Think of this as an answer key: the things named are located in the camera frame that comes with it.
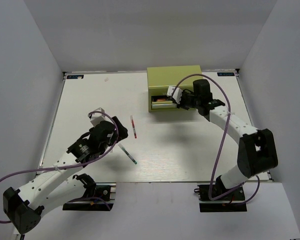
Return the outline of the red pen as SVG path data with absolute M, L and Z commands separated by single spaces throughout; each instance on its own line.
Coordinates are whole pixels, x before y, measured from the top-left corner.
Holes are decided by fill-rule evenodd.
M 131 121 L 131 125 L 132 125 L 132 131 L 133 131 L 134 138 L 137 139 L 135 122 L 134 122 L 134 119 L 133 119 L 132 115 L 130 116 L 130 121 Z

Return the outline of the green metal drawer toolbox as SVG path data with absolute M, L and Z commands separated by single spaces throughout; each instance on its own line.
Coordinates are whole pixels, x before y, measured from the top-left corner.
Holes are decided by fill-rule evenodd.
M 167 97 L 168 87 L 177 85 L 186 76 L 201 73 L 202 70 L 199 65 L 147 68 L 148 111 L 176 110 L 176 104 Z M 166 101 L 157 102 L 158 99 L 165 99 Z

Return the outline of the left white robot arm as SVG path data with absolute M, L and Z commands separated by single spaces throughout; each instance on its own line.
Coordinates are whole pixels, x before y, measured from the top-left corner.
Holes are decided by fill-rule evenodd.
M 111 121 L 98 116 L 91 123 L 93 127 L 68 147 L 52 171 L 45 170 L 29 183 L 18 189 L 10 187 L 3 193 L 3 211 L 21 235 L 65 203 L 101 197 L 102 190 L 93 178 L 78 172 L 129 135 L 116 116 Z

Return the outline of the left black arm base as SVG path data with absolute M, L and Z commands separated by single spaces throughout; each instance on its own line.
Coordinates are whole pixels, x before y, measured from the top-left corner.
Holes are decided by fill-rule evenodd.
M 81 200 L 67 202 L 63 211 L 109 212 L 113 208 L 116 197 L 115 183 L 102 183 L 95 186 L 94 192 L 84 193 Z

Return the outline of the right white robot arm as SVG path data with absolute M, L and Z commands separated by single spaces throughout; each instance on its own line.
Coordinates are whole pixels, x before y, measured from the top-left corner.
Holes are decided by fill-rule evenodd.
M 216 195 L 226 200 L 234 193 L 234 187 L 251 177 L 278 166 L 274 135 L 269 129 L 258 129 L 230 113 L 226 104 L 214 99 L 208 80 L 193 82 L 193 91 L 182 91 L 180 108 L 196 109 L 209 122 L 226 130 L 238 145 L 236 165 L 217 177 Z

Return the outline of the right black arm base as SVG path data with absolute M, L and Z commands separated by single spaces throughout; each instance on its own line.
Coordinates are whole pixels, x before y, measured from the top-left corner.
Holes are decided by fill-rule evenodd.
M 194 194 L 198 196 L 199 210 L 201 213 L 239 213 L 247 212 L 246 200 L 243 187 L 223 196 L 217 200 L 210 200 L 209 185 L 200 184 L 194 190 Z

